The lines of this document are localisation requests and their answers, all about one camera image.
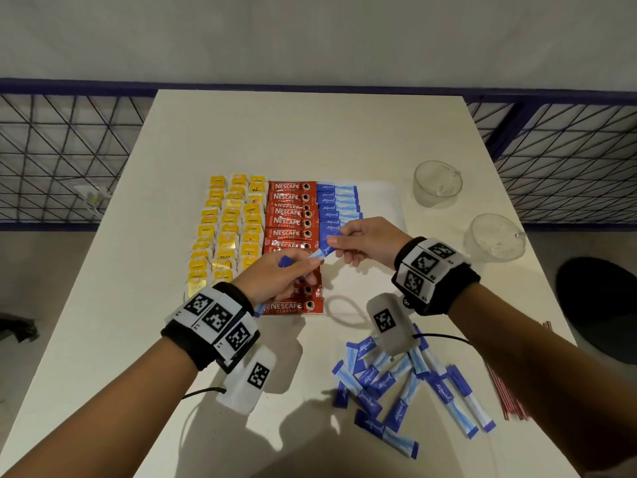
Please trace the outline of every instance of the cable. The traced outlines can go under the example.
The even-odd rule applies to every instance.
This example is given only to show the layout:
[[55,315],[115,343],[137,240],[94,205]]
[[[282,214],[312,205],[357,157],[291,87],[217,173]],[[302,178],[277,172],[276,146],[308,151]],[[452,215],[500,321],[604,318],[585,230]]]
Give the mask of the cable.
[[196,396],[197,394],[201,394],[201,393],[207,393],[208,391],[216,391],[221,394],[226,393],[226,390],[223,387],[207,387],[206,389],[200,389],[199,391],[195,391],[194,393],[188,393],[183,398],[181,398],[181,400],[183,401],[186,398],[189,398],[191,396]]
[[471,342],[469,342],[466,339],[463,339],[462,337],[456,337],[455,335],[447,335],[447,334],[414,334],[412,337],[414,337],[415,339],[420,338],[420,337],[444,337],[444,338],[447,338],[447,339],[459,340],[460,342],[464,342],[465,344],[471,345],[473,347],[473,344]]

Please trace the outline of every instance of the tabletop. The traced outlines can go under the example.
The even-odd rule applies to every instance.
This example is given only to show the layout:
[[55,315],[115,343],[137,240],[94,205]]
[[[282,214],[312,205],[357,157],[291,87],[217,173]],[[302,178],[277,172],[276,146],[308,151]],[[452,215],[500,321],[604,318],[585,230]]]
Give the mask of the tabletop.
[[[462,173],[464,188],[449,208],[422,208],[413,199],[413,171],[429,159]],[[183,301],[208,176],[239,172],[394,184],[408,232],[457,249],[478,214],[519,224],[460,97],[161,90],[0,455],[0,473],[155,342]],[[371,263],[360,271],[331,265],[360,281],[382,272]],[[514,262],[476,269],[489,289],[574,342],[530,245]],[[352,297],[337,287],[325,296]],[[462,369],[498,425],[492,433],[467,440],[430,389],[418,392],[401,427],[420,442],[417,460],[356,428],[354,406],[333,409],[329,391],[344,343],[371,330],[358,300],[350,312],[262,318],[263,342],[278,361],[255,411],[239,416],[210,393],[182,402],[137,476],[576,476],[534,421],[503,419],[482,359],[457,341],[429,340],[443,362]],[[414,320],[426,332],[461,335],[443,315]],[[192,389],[222,379],[212,365]]]

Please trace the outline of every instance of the floor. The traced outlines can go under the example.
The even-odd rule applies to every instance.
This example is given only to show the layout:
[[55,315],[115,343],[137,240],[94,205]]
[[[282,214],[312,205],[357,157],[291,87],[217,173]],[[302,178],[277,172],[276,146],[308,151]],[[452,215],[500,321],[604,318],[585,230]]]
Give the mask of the floor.
[[[11,429],[64,303],[91,246],[93,233],[0,232],[0,312],[36,321],[41,337],[0,341],[0,449]],[[596,256],[637,275],[635,233],[531,233],[529,239],[546,277],[555,282],[560,265],[576,256]],[[614,361],[577,335],[578,345],[637,384],[637,366]]]

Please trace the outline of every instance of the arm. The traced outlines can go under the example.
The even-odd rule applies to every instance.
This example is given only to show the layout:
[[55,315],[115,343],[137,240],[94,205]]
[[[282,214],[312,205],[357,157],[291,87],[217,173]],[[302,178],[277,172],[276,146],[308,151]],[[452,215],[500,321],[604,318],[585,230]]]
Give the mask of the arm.
[[[328,243],[354,266],[372,258],[395,269],[394,260],[411,242],[384,218],[355,220],[341,232],[345,236],[328,238]],[[445,313],[580,474],[637,455],[637,394],[632,387],[479,283],[447,292],[453,278],[450,272],[439,282],[432,302],[444,286],[443,292],[451,295],[442,305]]]
[[[279,268],[283,255],[299,260]],[[309,253],[262,256],[233,284],[250,304],[289,297],[292,282],[319,266]],[[211,352],[208,363],[215,356]],[[163,337],[21,458],[3,478],[125,478],[141,465],[197,375],[189,354]]]

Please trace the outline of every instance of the glass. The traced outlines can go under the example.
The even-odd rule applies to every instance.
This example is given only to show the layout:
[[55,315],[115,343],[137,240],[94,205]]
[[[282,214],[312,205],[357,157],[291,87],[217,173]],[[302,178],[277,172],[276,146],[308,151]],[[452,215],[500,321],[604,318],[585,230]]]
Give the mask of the glass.
[[476,216],[464,235],[469,258],[483,262],[513,261],[524,255],[526,233],[495,213]]
[[413,197],[421,206],[450,206],[461,191],[462,176],[442,161],[421,162],[413,172]]

